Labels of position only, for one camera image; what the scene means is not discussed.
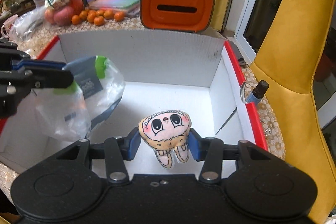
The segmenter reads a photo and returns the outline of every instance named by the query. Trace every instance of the yellow leather upholstery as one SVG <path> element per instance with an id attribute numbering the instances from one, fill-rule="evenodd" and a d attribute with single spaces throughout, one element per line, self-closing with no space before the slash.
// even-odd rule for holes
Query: yellow leather upholstery
<path id="1" fill-rule="evenodd" d="M 323 223 L 336 203 L 336 169 L 320 130 L 312 83 L 334 0 L 282 0 L 251 68 L 269 83 L 286 161 L 309 174 L 318 196 L 309 217 Z"/>

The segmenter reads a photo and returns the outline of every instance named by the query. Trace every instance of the pink mug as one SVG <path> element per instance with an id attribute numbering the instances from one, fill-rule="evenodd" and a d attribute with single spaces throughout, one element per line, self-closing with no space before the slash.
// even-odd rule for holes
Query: pink mug
<path id="1" fill-rule="evenodd" d="M 12 37 L 10 36 L 10 34 L 9 34 L 9 31 L 11 30 L 11 28 L 13 27 L 14 22 L 17 19 L 18 19 L 18 15 L 13 15 L 10 18 L 8 18 L 7 20 L 5 20 L 5 22 L 1 26 L 1 34 L 2 34 L 3 37 L 9 38 L 9 40 L 13 40 Z"/>

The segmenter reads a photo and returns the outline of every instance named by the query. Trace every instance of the plush toy foot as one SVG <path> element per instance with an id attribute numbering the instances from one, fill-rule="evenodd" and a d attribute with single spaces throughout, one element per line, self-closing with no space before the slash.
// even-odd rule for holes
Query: plush toy foot
<path id="1" fill-rule="evenodd" d="M 155 155 L 159 163 L 166 169 L 173 166 L 173 160 L 170 151 L 155 150 Z"/>
<path id="2" fill-rule="evenodd" d="M 189 159 L 189 147 L 187 144 L 182 146 L 176 146 L 174 148 L 178 160 L 182 163 L 187 162 Z"/>

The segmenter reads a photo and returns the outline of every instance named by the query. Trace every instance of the screw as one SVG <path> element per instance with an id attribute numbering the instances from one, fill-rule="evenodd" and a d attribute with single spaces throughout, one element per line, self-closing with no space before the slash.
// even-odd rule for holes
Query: screw
<path id="1" fill-rule="evenodd" d="M 150 183 L 150 186 L 153 186 L 153 187 L 159 187 L 160 186 L 160 183 L 156 182 L 156 181 L 152 181 Z"/>
<path id="2" fill-rule="evenodd" d="M 110 174 L 110 179 L 114 181 L 121 181 L 126 178 L 126 174 L 123 172 L 113 172 Z"/>
<path id="3" fill-rule="evenodd" d="M 33 74 L 33 72 L 31 70 L 26 70 L 25 71 L 25 75 L 26 76 L 29 76 L 29 75 L 32 75 L 32 74 Z"/>
<path id="4" fill-rule="evenodd" d="M 15 93 L 16 93 L 16 88 L 15 88 L 14 86 L 12 86 L 12 85 L 9 85 L 9 86 L 7 87 L 7 93 L 8 93 L 9 95 L 13 95 L 13 94 L 15 94 Z"/>
<path id="5" fill-rule="evenodd" d="M 204 172 L 202 174 L 202 177 L 205 179 L 205 180 L 215 180 L 219 177 L 219 175 L 215 172 L 212 172 L 212 171 L 209 171 L 209 172 Z"/>

